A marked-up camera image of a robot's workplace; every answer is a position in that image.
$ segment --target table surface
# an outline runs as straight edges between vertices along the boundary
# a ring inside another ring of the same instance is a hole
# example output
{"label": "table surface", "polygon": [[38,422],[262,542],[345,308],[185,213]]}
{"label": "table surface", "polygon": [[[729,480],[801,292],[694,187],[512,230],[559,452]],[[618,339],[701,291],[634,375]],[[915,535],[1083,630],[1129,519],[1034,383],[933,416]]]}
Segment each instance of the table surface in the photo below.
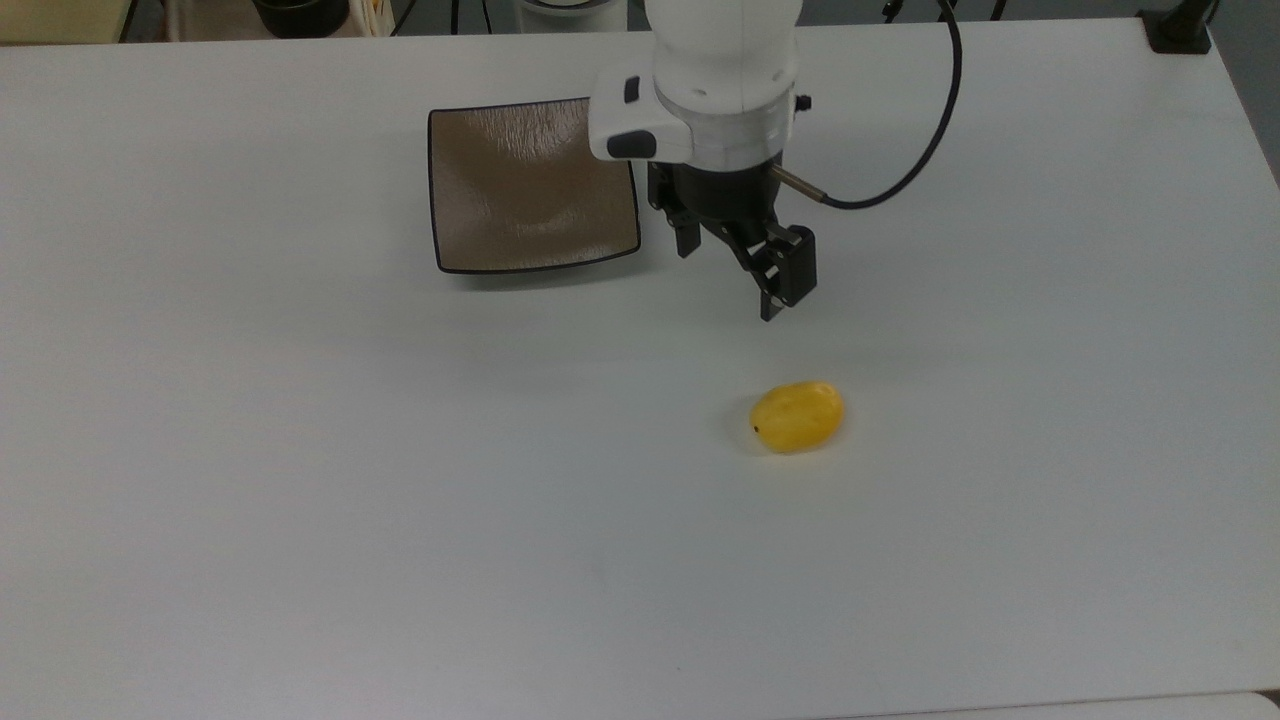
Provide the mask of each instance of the table surface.
{"label": "table surface", "polygon": [[[1280,193],[1216,54],[966,24],[762,323],[660,215],[434,266],[434,108],[645,35],[0,49],[0,715],[777,720],[1280,687]],[[804,28],[787,164],[941,26]],[[851,418],[754,445],[764,389]]]}

